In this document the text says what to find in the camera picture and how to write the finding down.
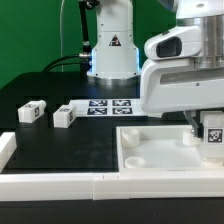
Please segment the small white block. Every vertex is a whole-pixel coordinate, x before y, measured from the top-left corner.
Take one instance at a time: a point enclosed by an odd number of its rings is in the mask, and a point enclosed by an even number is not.
[[[190,130],[183,131],[183,144],[186,146],[197,146],[202,143],[200,138],[194,137]]]
[[[224,128],[224,113],[222,111],[202,111],[201,123],[205,128]]]
[[[30,101],[18,109],[19,122],[33,123],[44,114],[45,107],[46,102],[43,100]]]
[[[4,132],[0,137],[0,173],[12,156],[16,147],[15,132]]]
[[[139,130],[134,128],[122,130],[121,140],[122,140],[122,145],[126,148],[137,147],[140,141]]]
[[[76,106],[62,105],[53,117],[55,128],[68,128],[76,118]]]

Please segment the black tabletop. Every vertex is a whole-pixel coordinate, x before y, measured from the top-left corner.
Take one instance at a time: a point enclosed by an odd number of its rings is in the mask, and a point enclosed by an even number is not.
[[[20,75],[0,91],[0,130],[15,131],[18,144],[2,173],[118,171],[117,126],[159,125],[171,121],[166,117],[88,117],[77,118],[68,129],[63,129],[53,127],[53,113],[71,99],[138,97],[139,83],[107,87],[87,83],[79,73]],[[32,124],[19,123],[17,108],[31,100],[46,101],[45,115]]]
[[[79,73],[27,73],[0,90],[0,132],[15,131],[18,147],[4,174],[116,172],[116,127],[186,124],[182,113],[148,117],[77,118],[68,129],[53,128],[53,113],[71,99],[138,98],[139,84],[93,85]],[[45,100],[45,115],[33,124],[18,122],[17,109]],[[223,223],[222,198],[105,201],[1,202],[6,223]]]

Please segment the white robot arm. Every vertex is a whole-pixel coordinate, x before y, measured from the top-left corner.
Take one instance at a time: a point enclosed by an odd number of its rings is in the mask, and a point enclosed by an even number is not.
[[[138,48],[133,43],[133,5],[130,0],[100,0],[97,45],[92,51],[89,81],[125,85],[139,75]]]
[[[224,0],[166,2],[173,3],[172,9],[178,6],[177,26],[145,44],[149,59],[141,76],[143,110],[223,107]]]

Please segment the green wall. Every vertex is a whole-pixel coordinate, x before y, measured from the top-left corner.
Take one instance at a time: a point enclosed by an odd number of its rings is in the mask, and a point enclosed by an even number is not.
[[[175,26],[175,14],[156,0],[134,0],[135,44],[145,60],[145,41]],[[25,72],[41,71],[60,57],[61,0],[1,0],[0,88]],[[92,45],[96,43],[94,11],[87,11]],[[66,0],[64,11],[64,55],[78,53],[81,27],[77,0]]]

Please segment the white cube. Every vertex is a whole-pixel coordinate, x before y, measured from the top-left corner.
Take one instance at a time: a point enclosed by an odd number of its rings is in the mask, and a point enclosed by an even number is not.
[[[43,100],[30,101],[18,109],[19,122],[33,123],[44,114],[45,107],[46,102]]]
[[[201,112],[201,123],[204,126],[204,142],[223,147],[224,113],[222,111],[203,111]]]
[[[53,117],[55,128],[68,128],[76,118],[76,106],[62,105]]]

